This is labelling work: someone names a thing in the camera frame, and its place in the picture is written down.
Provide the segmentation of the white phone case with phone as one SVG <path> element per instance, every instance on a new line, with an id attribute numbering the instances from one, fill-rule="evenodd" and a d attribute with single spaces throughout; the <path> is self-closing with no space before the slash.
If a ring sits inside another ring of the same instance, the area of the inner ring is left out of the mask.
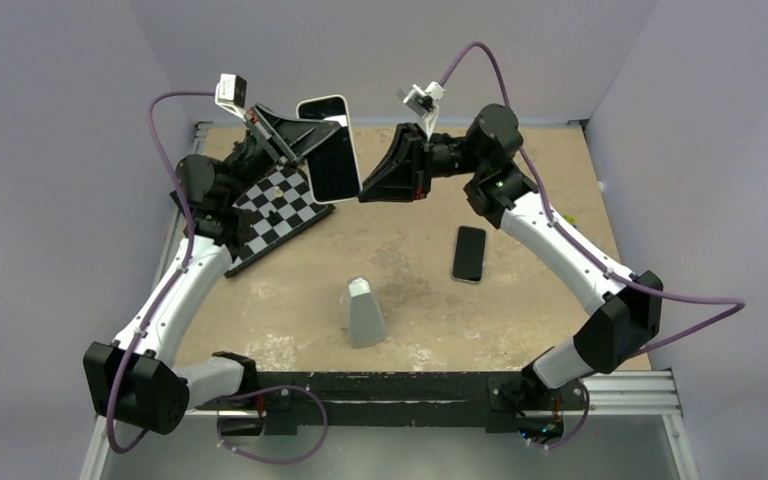
<path id="1" fill-rule="evenodd" d="M 346 98 L 335 94 L 307 99 L 297 105 L 296 113 L 300 119 L 340 125 L 306 160 L 314 201 L 333 204 L 356 198 L 361 191 L 361 179 Z"/>

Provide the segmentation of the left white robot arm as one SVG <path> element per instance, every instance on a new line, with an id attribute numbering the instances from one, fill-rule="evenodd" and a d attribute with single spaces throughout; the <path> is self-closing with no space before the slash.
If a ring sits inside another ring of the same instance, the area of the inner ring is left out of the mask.
<path id="1" fill-rule="evenodd" d="M 247 132 L 226 160 L 190 154 L 172 168 L 173 199 L 185 236 L 143 307 L 116 337 L 92 343 L 83 367 L 96 413 L 112 437 L 117 424 L 168 434 L 186 411 L 222 398 L 244 409 L 257 399 L 250 360 L 217 354 L 194 367 L 173 363 L 214 284 L 256 237 L 255 213 L 237 200 L 278 167 L 298 167 L 340 129 L 333 120 L 276 115 L 261 104 L 242 118 Z"/>

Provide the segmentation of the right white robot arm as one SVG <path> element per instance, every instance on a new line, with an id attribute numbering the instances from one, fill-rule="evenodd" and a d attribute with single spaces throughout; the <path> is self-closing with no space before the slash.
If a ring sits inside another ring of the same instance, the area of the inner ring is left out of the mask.
<path id="1" fill-rule="evenodd" d="M 544 407 L 562 386 L 613 372 L 654 338 L 663 283 L 650 271 L 634 273 L 571 228 L 544 201 L 542 187 L 515 164 L 522 145 L 514 112 L 500 104 L 483 107 L 461 137 L 426 135 L 418 125 L 402 123 L 358 199 L 419 201 L 430 193 L 433 179 L 470 175 L 464 192 L 472 210 L 534 253 L 589 316 L 576 334 L 522 370 L 524 399 Z"/>

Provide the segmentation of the black white chessboard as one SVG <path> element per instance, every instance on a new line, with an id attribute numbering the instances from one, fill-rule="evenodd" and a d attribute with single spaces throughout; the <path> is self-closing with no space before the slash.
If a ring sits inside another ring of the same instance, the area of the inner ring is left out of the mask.
<path id="1" fill-rule="evenodd" d="M 197 258 L 199 239 L 223 247 L 233 277 L 333 213 L 313 200 L 307 177 L 289 168 L 274 169 L 253 183 L 202 155 L 190 155 L 175 168 L 178 189 L 171 193 L 184 214 L 184 270 Z"/>

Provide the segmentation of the black smartphone on table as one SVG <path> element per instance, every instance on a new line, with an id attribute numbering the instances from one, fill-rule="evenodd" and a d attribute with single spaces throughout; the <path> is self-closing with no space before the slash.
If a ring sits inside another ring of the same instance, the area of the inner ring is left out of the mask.
<path id="1" fill-rule="evenodd" d="M 457 229 L 451 277 L 456 281 L 477 284 L 483 278 L 487 232 L 459 226 Z"/>

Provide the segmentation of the grey tapered block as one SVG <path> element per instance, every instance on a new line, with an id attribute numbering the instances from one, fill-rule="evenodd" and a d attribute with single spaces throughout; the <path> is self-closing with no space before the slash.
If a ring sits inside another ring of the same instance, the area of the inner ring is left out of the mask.
<path id="1" fill-rule="evenodd" d="M 366 277 L 348 281 L 340 297 L 340 313 L 342 329 L 352 348 L 368 348 L 388 337 L 382 310 Z"/>

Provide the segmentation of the colourful toy car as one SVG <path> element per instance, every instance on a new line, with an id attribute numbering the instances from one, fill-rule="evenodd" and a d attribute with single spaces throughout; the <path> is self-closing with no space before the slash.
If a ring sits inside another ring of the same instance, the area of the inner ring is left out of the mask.
<path id="1" fill-rule="evenodd" d="M 561 217 L 562 217 L 562 218 L 563 218 L 563 219 L 564 219 L 564 220 L 565 220 L 565 221 L 566 221 L 566 222 L 567 222 L 567 223 L 568 223 L 570 226 L 572 226 L 574 229 L 577 229 L 577 228 L 578 228 L 578 225 L 577 225 L 576 219 L 575 219 L 573 216 L 571 216 L 571 215 L 567 215 L 567 214 L 561 214 Z"/>

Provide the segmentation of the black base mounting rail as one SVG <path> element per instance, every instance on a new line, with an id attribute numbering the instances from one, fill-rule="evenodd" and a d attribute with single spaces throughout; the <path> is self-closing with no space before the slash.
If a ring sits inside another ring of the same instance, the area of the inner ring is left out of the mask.
<path id="1" fill-rule="evenodd" d="M 217 410 L 250 411 L 268 435 L 300 426 L 481 428 L 539 431 L 565 413 L 585 409 L 574 380 L 535 393 L 518 371 L 497 372 L 259 372 L 243 388 L 251 399 L 218 398 Z"/>

